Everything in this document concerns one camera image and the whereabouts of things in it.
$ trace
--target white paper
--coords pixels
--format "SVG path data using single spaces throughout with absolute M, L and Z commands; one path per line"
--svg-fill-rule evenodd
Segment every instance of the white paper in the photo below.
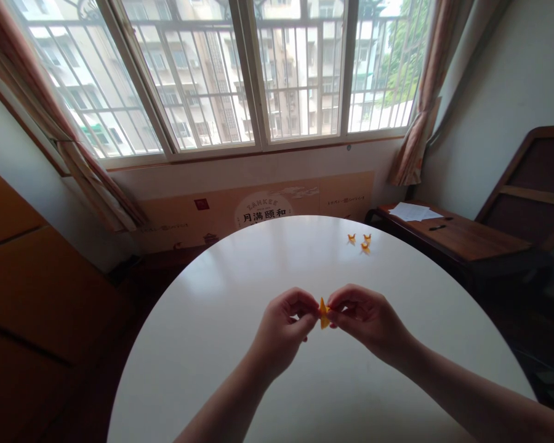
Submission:
M 420 222 L 428 211 L 429 208 L 427 206 L 419 206 L 404 202 L 400 202 L 394 209 L 390 209 L 392 215 L 396 215 L 405 222 Z
M 440 218 L 440 217 L 443 217 L 443 216 L 429 209 L 425 214 L 425 216 L 423 217 L 423 220 L 428 220 L 429 218 Z

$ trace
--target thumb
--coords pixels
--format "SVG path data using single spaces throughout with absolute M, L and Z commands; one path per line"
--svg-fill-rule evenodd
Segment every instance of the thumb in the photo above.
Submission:
M 333 309 L 326 313 L 326 317 L 328 317 L 328 319 L 332 323 L 340 327 L 347 334 L 352 335 L 357 340 L 359 340 L 359 330 L 357 325 L 357 323 L 359 322 L 357 320 L 352 319 L 347 315 L 341 314 L 340 312 L 337 312 Z
M 304 338 L 314 329 L 314 325 L 318 321 L 316 316 L 312 314 L 306 314 L 300 318 L 297 322 L 291 325 L 291 329 L 294 331 L 296 337 Z

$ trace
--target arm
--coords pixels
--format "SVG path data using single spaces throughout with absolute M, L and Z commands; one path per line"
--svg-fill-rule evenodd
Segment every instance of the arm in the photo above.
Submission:
M 299 288 L 272 300 L 245 357 L 175 443 L 243 441 L 265 391 L 289 367 L 318 316 L 316 300 Z
M 419 385 L 479 441 L 554 441 L 554 411 L 433 352 L 414 338 L 382 294 L 334 292 L 334 324 Z

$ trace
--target white table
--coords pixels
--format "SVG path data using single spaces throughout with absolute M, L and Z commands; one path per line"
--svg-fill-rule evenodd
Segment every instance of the white table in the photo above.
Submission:
M 354 246 L 347 239 L 353 233 Z M 360 242 L 369 233 L 365 255 Z M 125 366 L 108 442 L 171 442 L 242 358 L 272 298 L 299 286 L 326 300 L 349 282 L 383 293 L 427 346 L 534 399 L 492 322 L 426 256 L 354 221 L 286 217 L 221 240 L 166 290 Z M 345 332 L 318 323 L 267 391 L 246 441 L 467 439 L 413 382 Z

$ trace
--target cabinet door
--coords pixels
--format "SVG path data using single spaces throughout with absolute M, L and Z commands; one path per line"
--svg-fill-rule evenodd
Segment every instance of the cabinet door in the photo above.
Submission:
M 0 242 L 44 224 L 37 211 L 0 177 Z
M 66 367 L 0 335 L 0 442 L 11 442 L 63 381 Z
M 68 362 L 79 360 L 121 302 L 50 226 L 0 245 L 0 327 Z

